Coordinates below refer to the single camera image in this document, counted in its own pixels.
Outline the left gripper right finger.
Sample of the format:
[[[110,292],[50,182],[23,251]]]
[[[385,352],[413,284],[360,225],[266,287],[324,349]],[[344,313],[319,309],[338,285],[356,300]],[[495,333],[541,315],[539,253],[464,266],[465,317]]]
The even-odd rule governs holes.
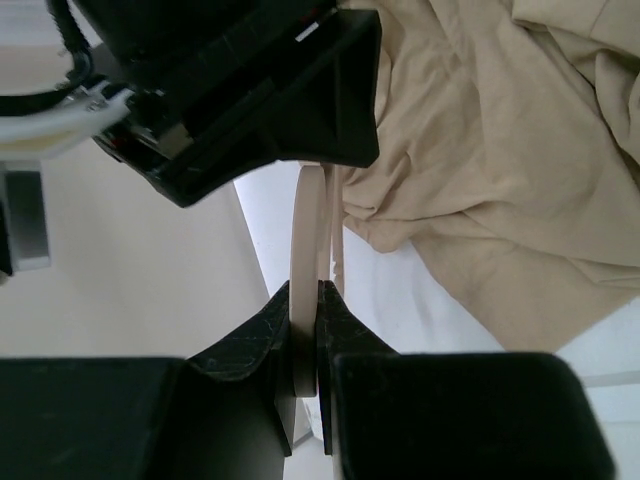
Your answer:
[[[402,354],[319,285],[325,452],[340,479],[611,479],[583,386],[540,352]]]

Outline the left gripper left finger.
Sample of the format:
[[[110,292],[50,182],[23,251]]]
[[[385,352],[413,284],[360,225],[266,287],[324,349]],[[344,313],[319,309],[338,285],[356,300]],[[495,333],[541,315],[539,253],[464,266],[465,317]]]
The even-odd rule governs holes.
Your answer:
[[[187,358],[1,362],[5,479],[279,479],[292,452],[289,290]]]

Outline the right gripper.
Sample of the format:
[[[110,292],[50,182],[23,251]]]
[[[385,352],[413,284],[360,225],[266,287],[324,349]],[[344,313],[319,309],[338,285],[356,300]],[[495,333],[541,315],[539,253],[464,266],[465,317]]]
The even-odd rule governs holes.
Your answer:
[[[193,205],[256,167],[252,160],[226,161],[222,138],[257,115],[276,92],[282,68],[284,105],[269,121],[276,158],[372,165],[379,155],[381,22],[373,10],[333,13],[335,7],[332,1],[79,2],[100,40],[92,55],[104,96],[126,95],[125,117],[95,143],[174,204]]]

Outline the wooden clothes hanger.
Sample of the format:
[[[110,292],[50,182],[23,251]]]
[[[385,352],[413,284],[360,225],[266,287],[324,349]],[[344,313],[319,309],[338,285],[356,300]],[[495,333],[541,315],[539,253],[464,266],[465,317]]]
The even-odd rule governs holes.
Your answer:
[[[343,178],[339,167],[303,162],[293,211],[289,320],[294,391],[316,395],[315,322],[319,282],[332,280],[344,292]]]

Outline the beige t shirt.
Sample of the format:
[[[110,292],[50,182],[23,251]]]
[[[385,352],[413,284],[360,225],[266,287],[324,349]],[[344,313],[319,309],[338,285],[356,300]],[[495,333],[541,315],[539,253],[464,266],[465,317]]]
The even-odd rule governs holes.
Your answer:
[[[380,155],[346,226],[414,245],[510,350],[556,350],[639,295],[639,5],[374,1]]]

